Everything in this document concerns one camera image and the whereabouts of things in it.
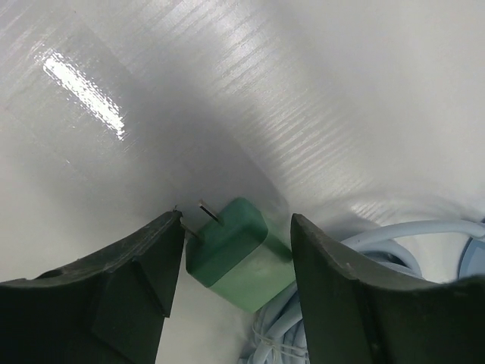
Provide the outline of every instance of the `metal prong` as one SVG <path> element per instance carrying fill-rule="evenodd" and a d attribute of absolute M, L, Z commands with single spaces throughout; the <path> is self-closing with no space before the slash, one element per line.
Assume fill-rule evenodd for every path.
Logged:
<path fill-rule="evenodd" d="M 211 216 L 217 223 L 222 224 L 221 220 L 217 216 L 217 214 L 213 213 L 214 210 L 212 210 L 207 204 L 204 202 L 203 199 L 199 200 L 199 207 L 203 212 L 205 212 L 207 215 Z"/>
<path fill-rule="evenodd" d="M 190 230 L 183 222 L 180 222 L 180 226 L 182 229 L 184 229 L 187 233 L 189 233 L 190 235 L 192 235 L 193 237 L 197 238 L 200 240 L 200 237 L 199 235 L 197 235 L 196 233 L 194 233 L 192 230 Z"/>

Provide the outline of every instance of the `white surface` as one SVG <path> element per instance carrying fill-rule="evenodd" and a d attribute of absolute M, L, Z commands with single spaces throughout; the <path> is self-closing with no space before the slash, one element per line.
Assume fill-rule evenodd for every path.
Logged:
<path fill-rule="evenodd" d="M 0 278 L 243 195 L 336 237 L 485 215 L 485 4 L 0 4 Z M 453 279 L 464 237 L 404 244 Z M 158 362 L 235 362 L 251 317 L 185 273 Z"/>

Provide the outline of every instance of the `white cable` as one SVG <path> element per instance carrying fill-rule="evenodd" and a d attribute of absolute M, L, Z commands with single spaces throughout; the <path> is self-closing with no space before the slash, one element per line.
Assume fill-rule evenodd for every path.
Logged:
<path fill-rule="evenodd" d="M 374 258 L 377 262 L 407 275 L 421 276 L 416 258 L 403 246 L 392 241 L 398 237 L 421 234 L 463 233 L 476 239 L 485 238 L 485 224 L 469 221 L 415 221 L 379 227 L 350 237 L 342 243 L 363 254 L 395 256 L 407 267 Z M 309 364 L 305 330 L 296 283 L 264 306 L 253 326 L 255 352 L 238 364 Z"/>
<path fill-rule="evenodd" d="M 470 235 L 475 239 L 485 237 L 485 225 L 470 221 L 413 221 L 403 222 L 384 227 L 345 239 L 342 243 L 353 249 L 360 250 L 369 243 L 396 239 L 398 237 L 410 237 L 412 235 L 438 234 L 438 233 L 462 233 Z"/>

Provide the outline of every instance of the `coiled cable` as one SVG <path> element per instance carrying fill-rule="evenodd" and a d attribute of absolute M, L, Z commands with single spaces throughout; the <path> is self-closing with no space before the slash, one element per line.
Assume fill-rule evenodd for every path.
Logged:
<path fill-rule="evenodd" d="M 392 241 L 420 234 L 463 233 L 485 238 L 485 224 L 469 221 L 414 221 L 379 227 L 350 237 L 342 243 L 388 268 L 421 277 L 416 258 Z M 296 283 L 272 299 L 253 325 L 255 351 L 238 364 L 309 364 L 302 310 Z"/>

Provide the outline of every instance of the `power adapter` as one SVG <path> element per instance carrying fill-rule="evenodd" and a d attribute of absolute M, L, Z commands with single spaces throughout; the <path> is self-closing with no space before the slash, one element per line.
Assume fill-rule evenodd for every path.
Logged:
<path fill-rule="evenodd" d="M 237 198 L 217 215 L 204 210 L 213 219 L 186 247 L 186 268 L 197 281 L 247 312 L 294 282 L 289 244 L 250 201 Z"/>

